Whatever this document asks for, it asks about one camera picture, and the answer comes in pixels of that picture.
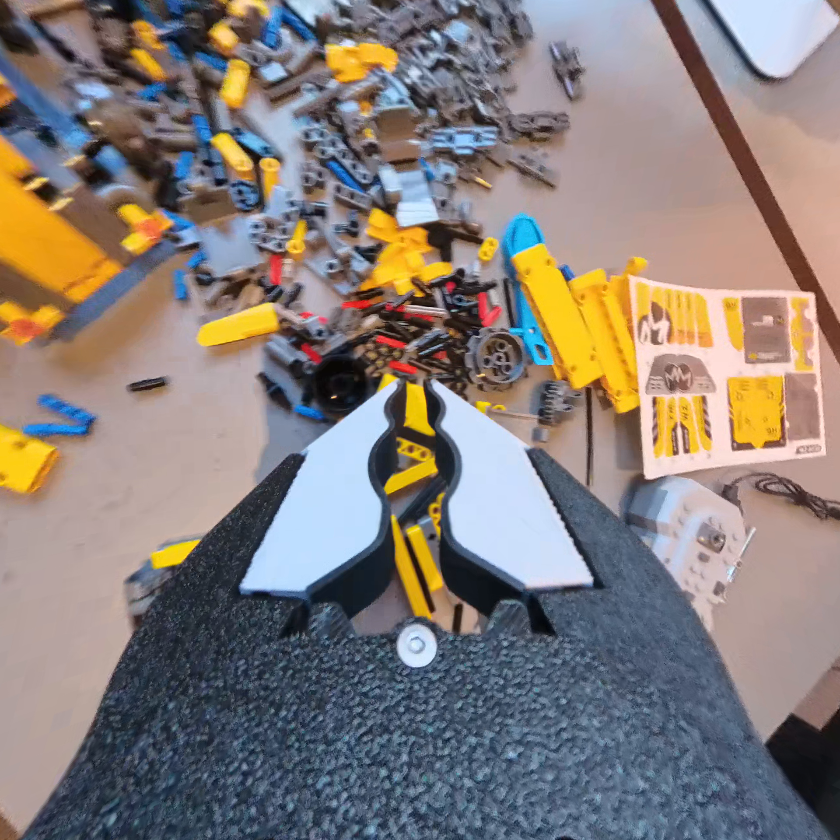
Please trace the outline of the long yellow holed toy block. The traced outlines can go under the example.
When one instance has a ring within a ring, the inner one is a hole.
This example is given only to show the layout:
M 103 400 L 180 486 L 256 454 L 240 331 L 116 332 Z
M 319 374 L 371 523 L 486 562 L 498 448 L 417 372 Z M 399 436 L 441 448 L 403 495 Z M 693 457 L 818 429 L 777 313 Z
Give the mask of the long yellow holed toy block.
M 35 493 L 58 457 L 55 446 L 1 425 L 1 488 L 20 495 Z

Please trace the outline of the grey toy wheel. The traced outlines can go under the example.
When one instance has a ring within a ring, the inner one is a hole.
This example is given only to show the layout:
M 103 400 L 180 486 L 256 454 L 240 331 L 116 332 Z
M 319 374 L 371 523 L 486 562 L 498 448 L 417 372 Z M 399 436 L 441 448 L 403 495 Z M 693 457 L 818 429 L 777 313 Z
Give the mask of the grey toy wheel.
M 466 343 L 465 367 L 481 391 L 506 391 L 524 376 L 526 366 L 524 345 L 508 329 L 483 328 Z

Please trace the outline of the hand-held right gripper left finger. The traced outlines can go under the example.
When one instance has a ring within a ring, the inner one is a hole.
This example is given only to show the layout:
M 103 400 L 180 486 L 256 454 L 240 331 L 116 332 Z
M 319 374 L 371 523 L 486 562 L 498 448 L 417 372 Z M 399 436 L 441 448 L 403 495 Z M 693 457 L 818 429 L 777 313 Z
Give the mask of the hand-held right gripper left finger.
M 395 551 L 385 483 L 396 467 L 402 399 L 403 386 L 389 384 L 303 452 L 241 595 L 377 599 L 385 592 Z

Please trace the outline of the large grey angled toy panel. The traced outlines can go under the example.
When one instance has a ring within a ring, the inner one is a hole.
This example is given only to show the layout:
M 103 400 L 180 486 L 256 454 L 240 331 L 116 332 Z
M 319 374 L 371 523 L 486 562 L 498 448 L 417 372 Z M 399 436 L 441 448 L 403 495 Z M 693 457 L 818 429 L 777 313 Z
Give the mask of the large grey angled toy panel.
M 398 171 L 390 164 L 379 167 L 378 178 L 387 208 L 399 228 L 422 227 L 439 221 L 438 208 L 424 170 Z

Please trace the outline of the blue curved toy panel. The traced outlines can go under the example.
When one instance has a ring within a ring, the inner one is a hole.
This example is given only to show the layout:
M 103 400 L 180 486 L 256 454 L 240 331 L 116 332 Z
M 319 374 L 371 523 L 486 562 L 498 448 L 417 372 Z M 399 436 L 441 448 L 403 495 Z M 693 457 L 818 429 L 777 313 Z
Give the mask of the blue curved toy panel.
M 511 333 L 522 341 L 532 364 L 550 368 L 553 365 L 552 351 L 543 337 L 512 263 L 514 256 L 543 243 L 543 233 L 536 220 L 525 213 L 519 213 L 505 229 L 501 253 L 507 273 L 505 289 Z

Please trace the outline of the white monitor stand base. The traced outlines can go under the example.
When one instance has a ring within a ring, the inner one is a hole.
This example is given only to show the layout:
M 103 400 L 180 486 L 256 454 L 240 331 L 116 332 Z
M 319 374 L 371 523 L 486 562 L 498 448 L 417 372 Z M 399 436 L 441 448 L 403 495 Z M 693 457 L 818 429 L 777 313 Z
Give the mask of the white monitor stand base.
M 706 1 L 748 66 L 761 78 L 782 81 L 838 30 L 827 1 Z

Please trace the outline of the grey desk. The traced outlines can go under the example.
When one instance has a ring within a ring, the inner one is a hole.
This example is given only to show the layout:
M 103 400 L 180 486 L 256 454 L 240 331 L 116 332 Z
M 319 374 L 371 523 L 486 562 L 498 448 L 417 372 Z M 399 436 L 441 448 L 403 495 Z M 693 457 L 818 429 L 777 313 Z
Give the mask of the grey desk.
M 798 291 L 652 2 L 537 2 L 537 40 L 581 50 L 585 93 L 552 150 L 556 190 L 506 171 L 475 190 L 499 233 L 534 216 L 576 272 L 647 259 L 646 278 Z M 23 834 L 84 740 L 132 627 L 123 581 L 160 543 L 201 536 L 314 423 L 268 405 L 260 341 L 204 350 L 200 307 L 161 266 L 68 343 L 2 346 L 2 424 L 49 418 L 42 393 L 96 414 L 58 439 L 32 495 L 2 489 L 2 815 Z M 167 376 L 168 387 L 126 385 Z M 757 532 L 713 637 L 763 737 L 838 657 L 838 523 L 739 492 Z

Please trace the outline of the yellow toy vehicle model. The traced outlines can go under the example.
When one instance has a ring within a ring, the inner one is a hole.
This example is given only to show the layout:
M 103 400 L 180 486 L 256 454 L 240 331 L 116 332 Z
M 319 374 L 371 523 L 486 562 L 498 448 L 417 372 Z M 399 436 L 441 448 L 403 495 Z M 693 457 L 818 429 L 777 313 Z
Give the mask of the yellow toy vehicle model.
M 1 334 L 71 335 L 173 251 L 182 220 L 131 175 L 149 152 L 131 114 L 94 98 L 77 122 L 2 60 Z

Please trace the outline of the pile of small toy parts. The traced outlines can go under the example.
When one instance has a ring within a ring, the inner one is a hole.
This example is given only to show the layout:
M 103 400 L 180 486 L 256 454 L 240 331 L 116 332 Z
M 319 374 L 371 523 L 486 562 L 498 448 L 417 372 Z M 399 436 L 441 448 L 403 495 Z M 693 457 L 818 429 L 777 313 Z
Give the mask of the pile of small toy parts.
M 261 374 L 269 397 L 326 422 L 312 373 L 322 357 L 364 358 L 379 319 L 372 276 L 388 245 L 431 244 L 426 263 L 487 274 L 500 248 L 467 184 L 511 165 L 554 187 L 537 150 L 570 126 L 556 110 L 517 111 L 511 65 L 534 30 L 525 2 L 84 2 L 101 64 L 79 60 L 79 123 L 94 98 L 131 114 L 149 152 L 125 157 L 197 252 L 175 298 L 203 294 L 204 323 L 261 303 L 280 328 L 266 353 L 299 383 Z M 399 228 L 379 167 L 422 169 L 439 221 Z

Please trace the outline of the grey toy plate with blue pins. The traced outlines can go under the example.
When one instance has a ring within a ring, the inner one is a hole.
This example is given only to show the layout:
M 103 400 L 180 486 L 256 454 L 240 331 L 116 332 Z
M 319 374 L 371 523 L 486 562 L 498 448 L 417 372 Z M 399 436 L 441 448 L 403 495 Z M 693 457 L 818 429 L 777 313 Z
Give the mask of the grey toy plate with blue pins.
M 147 559 L 124 580 L 123 594 L 132 623 L 142 622 L 152 602 L 172 576 L 170 568 L 158 569 Z

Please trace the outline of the black toy wheel rim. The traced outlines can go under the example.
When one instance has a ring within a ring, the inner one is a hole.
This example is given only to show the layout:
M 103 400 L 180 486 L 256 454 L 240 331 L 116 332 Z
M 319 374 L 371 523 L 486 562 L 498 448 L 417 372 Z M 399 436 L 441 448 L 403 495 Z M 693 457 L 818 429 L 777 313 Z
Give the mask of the black toy wheel rim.
M 311 388 L 318 408 L 335 416 L 352 413 L 371 392 L 365 362 L 351 353 L 323 356 L 311 375 Z

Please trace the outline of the grey toy hub block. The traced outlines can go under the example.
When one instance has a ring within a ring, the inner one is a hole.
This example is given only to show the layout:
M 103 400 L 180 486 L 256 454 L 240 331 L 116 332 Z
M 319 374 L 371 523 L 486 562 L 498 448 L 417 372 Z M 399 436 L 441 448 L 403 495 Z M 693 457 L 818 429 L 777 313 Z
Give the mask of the grey toy hub block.
M 714 613 L 756 533 L 739 504 L 693 479 L 668 476 L 637 485 L 626 522 L 712 631 Z

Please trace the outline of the short yellow toy beam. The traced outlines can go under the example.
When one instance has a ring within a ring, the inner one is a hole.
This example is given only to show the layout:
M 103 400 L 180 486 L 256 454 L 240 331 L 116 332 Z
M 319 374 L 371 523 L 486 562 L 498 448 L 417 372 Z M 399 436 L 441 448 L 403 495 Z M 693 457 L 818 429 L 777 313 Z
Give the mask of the short yellow toy beam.
M 180 565 L 201 541 L 201 538 L 197 538 L 169 542 L 150 554 L 150 565 L 155 570 L 164 570 Z

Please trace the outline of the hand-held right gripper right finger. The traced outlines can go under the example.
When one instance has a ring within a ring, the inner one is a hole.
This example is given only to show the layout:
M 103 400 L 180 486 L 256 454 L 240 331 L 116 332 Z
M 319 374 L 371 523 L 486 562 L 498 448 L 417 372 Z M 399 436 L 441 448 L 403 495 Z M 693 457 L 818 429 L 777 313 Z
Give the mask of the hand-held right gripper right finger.
M 439 558 L 444 582 L 489 617 L 505 601 L 590 590 L 595 577 L 531 449 L 440 381 L 425 384 L 445 483 Z

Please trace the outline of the yellow curved toy panel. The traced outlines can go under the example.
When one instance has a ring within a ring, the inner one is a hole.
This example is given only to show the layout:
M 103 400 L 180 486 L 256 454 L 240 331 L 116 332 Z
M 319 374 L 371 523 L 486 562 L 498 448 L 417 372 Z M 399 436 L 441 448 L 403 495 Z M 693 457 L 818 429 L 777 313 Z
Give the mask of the yellow curved toy panel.
M 196 334 L 196 342 L 203 348 L 219 347 L 264 337 L 279 328 L 277 306 L 265 302 L 205 323 Z

